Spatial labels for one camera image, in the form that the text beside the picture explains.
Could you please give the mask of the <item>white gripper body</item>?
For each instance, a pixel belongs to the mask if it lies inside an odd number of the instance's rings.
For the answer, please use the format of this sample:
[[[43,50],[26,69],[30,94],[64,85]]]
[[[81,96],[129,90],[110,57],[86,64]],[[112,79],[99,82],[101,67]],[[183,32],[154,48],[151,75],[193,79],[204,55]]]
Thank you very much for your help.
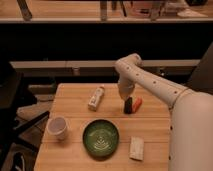
[[[135,83],[130,79],[120,76],[118,80],[118,89],[121,97],[129,97],[135,88]]]

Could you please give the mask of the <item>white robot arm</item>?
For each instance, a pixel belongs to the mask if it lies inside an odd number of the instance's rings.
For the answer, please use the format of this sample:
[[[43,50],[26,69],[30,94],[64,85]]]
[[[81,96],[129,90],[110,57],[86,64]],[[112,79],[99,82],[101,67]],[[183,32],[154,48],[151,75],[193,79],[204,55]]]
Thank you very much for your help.
[[[141,66],[136,53],[115,62],[119,94],[126,101],[138,84],[168,105],[168,171],[213,171],[213,95],[154,75]]]

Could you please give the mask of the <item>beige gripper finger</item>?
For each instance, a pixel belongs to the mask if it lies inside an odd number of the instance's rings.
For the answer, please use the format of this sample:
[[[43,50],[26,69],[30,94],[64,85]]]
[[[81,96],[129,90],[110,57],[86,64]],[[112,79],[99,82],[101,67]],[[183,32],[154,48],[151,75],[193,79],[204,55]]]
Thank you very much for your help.
[[[126,101],[130,97],[130,95],[129,94],[128,95],[127,94],[121,94],[121,99]]]

